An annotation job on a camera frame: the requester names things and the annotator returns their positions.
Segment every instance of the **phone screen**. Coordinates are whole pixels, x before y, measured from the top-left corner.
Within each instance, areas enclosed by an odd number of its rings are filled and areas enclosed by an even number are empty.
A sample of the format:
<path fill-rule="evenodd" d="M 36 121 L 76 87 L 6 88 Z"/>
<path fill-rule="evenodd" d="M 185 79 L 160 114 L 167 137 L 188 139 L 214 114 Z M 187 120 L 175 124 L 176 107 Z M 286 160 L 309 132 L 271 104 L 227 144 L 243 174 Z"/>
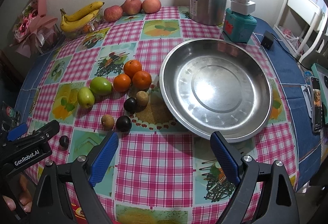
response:
<path fill-rule="evenodd" d="M 321 108 L 321 91 L 317 78 L 311 78 L 314 100 L 314 131 L 321 130 L 322 126 L 322 108 Z"/>

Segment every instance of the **black cable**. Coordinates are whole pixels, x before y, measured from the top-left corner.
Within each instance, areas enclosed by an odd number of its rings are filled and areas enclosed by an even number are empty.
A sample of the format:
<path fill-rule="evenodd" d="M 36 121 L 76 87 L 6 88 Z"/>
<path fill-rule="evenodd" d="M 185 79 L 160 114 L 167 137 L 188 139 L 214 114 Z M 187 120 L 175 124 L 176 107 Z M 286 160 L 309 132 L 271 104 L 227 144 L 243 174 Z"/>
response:
<path fill-rule="evenodd" d="M 272 33 L 272 35 L 273 35 L 273 37 L 275 38 L 275 40 L 277 41 L 277 43 L 279 43 L 279 45 L 280 45 L 280 47 L 287 53 L 287 54 L 289 54 L 292 58 L 294 58 L 294 60 L 297 62 L 297 63 L 299 63 L 303 68 L 305 68 L 306 70 L 310 70 L 309 68 L 307 68 L 307 67 L 304 67 L 295 57 L 293 57 L 293 55 L 290 53 L 290 52 L 288 52 L 282 45 L 281 45 L 281 43 L 280 43 L 280 41 L 277 39 L 277 37 Z"/>

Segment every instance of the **apple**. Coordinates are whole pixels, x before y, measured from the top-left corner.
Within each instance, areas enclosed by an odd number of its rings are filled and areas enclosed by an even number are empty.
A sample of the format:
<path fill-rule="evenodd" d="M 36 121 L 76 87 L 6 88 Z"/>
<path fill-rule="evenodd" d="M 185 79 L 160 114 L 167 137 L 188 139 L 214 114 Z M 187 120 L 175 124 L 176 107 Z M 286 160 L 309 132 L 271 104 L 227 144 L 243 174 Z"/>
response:
<path fill-rule="evenodd" d="M 94 94 L 108 95 L 112 92 L 112 84 L 104 77 L 95 77 L 90 82 L 90 90 Z"/>
<path fill-rule="evenodd" d="M 104 18 L 108 22 L 119 20 L 123 16 L 123 9 L 120 6 L 111 6 L 104 10 Z"/>
<path fill-rule="evenodd" d="M 141 11 L 141 1 L 140 0 L 125 0 L 123 4 L 123 11 L 128 15 L 132 16 L 140 13 Z"/>
<path fill-rule="evenodd" d="M 162 4 L 160 0 L 144 0 L 142 2 L 142 9 L 148 14 L 158 12 L 161 7 Z"/>
<path fill-rule="evenodd" d="M 82 108 L 90 108 L 95 103 L 95 97 L 88 87 L 82 87 L 77 93 L 77 101 Z"/>

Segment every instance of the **thermos label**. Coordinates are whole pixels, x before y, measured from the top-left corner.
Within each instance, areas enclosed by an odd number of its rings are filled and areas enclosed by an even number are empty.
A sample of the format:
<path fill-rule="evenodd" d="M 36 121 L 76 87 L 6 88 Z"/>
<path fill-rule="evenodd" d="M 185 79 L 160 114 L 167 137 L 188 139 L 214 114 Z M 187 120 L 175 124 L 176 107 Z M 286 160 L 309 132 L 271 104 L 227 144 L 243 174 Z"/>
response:
<path fill-rule="evenodd" d="M 190 14 L 197 16 L 197 0 L 190 0 Z"/>

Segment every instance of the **blue gripper pad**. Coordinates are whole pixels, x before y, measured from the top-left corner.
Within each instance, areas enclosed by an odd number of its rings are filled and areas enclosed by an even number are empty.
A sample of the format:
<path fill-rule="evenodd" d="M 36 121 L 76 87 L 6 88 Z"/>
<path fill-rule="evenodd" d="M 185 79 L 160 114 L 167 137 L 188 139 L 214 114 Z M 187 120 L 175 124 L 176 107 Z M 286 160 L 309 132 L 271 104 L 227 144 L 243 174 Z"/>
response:
<path fill-rule="evenodd" d="M 97 183 L 101 182 L 105 176 L 107 168 L 112 161 L 116 149 L 118 147 L 118 135 L 113 132 L 103 149 L 99 152 L 95 161 L 91 165 L 91 172 L 89 183 L 94 187 Z"/>
<path fill-rule="evenodd" d="M 26 133 L 28 130 L 27 124 L 22 123 L 19 126 L 17 126 L 15 129 L 12 129 L 10 132 L 8 132 L 7 140 L 14 141 L 21 137 L 24 133 Z"/>
<path fill-rule="evenodd" d="M 228 181 L 237 187 L 240 183 L 238 166 L 215 132 L 211 135 L 210 144 L 212 151 L 222 170 L 224 171 Z"/>

